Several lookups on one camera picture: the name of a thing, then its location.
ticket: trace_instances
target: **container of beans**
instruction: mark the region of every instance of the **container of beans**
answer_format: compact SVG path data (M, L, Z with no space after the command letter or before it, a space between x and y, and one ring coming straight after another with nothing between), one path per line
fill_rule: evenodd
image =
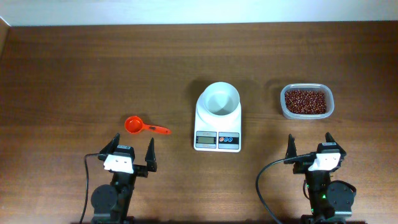
M287 119L323 119L335 109L330 89L314 83L285 86L280 93L280 105Z

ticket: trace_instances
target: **wooden table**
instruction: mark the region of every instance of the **wooden table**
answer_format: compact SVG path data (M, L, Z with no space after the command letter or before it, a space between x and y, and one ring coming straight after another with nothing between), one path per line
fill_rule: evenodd
M350 220L394 223L398 213L398 22L180 26L13 27L0 62L0 220L76 223L83 208L83 156L121 133L144 164L155 138L158 172L138 179L129 215L177 221L270 220L254 181L281 159L287 137L299 154L327 131L348 155L333 179L358 189ZM234 85L243 106L241 152L192 147L195 103L207 85ZM330 87L335 111L287 120L289 83ZM130 135L137 114L170 128ZM90 194L111 180L89 160ZM303 175L277 165L261 178L281 218L310 214ZM85 220L93 209L89 203Z

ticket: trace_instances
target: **white digital scale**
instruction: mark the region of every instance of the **white digital scale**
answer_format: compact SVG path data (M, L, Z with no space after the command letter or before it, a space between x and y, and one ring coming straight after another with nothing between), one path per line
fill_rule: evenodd
M241 123L238 91L229 83L213 83L197 101L193 147L197 151L239 152Z

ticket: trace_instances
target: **white wall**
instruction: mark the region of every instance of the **white wall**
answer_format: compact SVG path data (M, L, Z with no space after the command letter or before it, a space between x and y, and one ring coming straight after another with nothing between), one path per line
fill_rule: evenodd
M398 0L0 0L12 26L398 20Z

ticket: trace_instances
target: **scale control panel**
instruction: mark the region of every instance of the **scale control panel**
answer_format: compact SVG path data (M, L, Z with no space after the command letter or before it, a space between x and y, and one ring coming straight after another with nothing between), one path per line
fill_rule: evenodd
M197 131L195 146L207 149L239 149L239 133Z

